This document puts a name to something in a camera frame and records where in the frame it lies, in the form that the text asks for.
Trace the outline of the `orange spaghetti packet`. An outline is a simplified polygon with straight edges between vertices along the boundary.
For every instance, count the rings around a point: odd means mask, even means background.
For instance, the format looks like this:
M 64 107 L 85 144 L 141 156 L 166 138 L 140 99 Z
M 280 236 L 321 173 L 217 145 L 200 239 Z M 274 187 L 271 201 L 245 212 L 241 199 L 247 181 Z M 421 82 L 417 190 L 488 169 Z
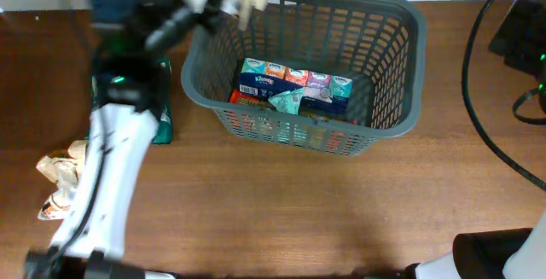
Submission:
M 273 105 L 268 102 L 259 100 L 258 98 L 247 96 L 238 90 L 234 90 L 230 96 L 229 102 L 232 104 L 241 104 L 260 108 L 263 110 L 276 111 Z M 319 129 L 307 125 L 291 124 L 285 121 L 277 121 L 276 124 L 270 119 L 258 116 L 258 121 L 251 115 L 244 113 L 241 115 L 241 120 L 236 117 L 235 112 L 224 111 L 231 130 L 236 135 L 242 136 L 243 131 L 252 139 L 263 139 L 268 142 L 278 142 L 282 144 L 293 144 L 300 148 L 311 148 L 318 150 L 320 147 L 325 147 L 329 152 L 335 152 L 339 149 L 342 139 L 346 136 L 340 131 L 332 131 L 327 140 L 327 132 L 324 129 Z M 299 115 L 313 119 L 315 121 L 341 121 L 343 119 L 331 119 L 321 114 L 313 113 L 310 109 L 300 108 Z

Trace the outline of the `white teal wipes packet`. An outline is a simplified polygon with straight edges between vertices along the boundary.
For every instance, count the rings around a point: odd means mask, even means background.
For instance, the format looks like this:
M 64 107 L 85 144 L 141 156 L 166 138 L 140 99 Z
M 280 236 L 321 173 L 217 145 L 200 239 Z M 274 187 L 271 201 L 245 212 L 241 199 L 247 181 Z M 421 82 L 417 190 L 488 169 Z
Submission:
M 297 115 L 304 95 L 304 89 L 284 91 L 268 99 L 268 102 L 280 113 Z

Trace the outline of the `green coffee bag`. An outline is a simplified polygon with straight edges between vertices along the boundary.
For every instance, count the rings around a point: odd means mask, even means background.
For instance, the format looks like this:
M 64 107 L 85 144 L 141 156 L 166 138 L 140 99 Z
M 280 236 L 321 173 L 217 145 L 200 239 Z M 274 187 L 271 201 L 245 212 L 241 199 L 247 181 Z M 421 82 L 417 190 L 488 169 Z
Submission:
M 128 105 L 134 113 L 154 116 L 158 127 L 152 144 L 171 143 L 171 63 L 167 58 L 99 54 L 91 60 L 90 82 L 91 110 L 98 112 L 100 130 L 112 130 L 116 123 L 105 112 L 106 105 Z

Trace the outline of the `grey plastic basket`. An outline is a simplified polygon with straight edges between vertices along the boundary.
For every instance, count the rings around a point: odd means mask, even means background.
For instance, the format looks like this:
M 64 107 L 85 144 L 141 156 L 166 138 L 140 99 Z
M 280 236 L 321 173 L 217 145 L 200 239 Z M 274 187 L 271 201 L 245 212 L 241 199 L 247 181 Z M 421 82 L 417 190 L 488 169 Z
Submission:
M 234 135 L 354 156 L 415 126 L 426 41 L 427 23 L 406 0 L 270 0 L 245 31 L 229 15 L 215 33 L 195 29 L 181 83 Z M 350 78 L 347 110 L 309 118 L 232 103 L 247 57 Z

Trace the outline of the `blue Kleenex tissue pack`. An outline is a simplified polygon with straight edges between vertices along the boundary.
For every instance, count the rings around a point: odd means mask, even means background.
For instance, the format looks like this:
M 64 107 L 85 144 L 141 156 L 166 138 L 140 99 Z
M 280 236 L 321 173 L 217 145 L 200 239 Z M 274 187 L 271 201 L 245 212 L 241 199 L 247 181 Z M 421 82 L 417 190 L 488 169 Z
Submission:
M 303 88 L 300 108 L 343 114 L 349 106 L 353 89 L 350 78 L 248 57 L 239 62 L 237 70 L 234 89 L 261 101 L 268 102 L 279 93 Z

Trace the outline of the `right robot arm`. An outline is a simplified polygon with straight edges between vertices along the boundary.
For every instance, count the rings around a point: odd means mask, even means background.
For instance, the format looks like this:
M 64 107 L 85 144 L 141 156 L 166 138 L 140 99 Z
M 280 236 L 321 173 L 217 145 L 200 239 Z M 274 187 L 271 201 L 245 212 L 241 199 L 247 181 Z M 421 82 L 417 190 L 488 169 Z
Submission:
M 514 117 L 529 125 L 544 118 L 528 118 L 519 107 L 534 96 L 545 109 L 545 4 L 515 0 L 489 45 L 508 67 L 533 76 L 538 87 L 528 90 L 512 106 Z M 408 266 L 402 278 L 544 278 L 545 218 L 534 229 L 459 234 L 452 251 Z

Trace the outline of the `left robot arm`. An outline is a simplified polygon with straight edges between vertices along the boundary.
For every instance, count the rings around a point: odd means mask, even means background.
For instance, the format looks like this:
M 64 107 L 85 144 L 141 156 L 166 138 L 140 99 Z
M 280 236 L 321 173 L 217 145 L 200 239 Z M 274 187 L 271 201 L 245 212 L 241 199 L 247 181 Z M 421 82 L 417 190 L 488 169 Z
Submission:
M 160 57 L 195 27 L 213 30 L 224 0 L 89 0 L 101 41 L 90 59 L 94 107 L 83 176 L 27 278 L 161 278 L 122 260 L 136 180 L 157 134 L 169 75 Z

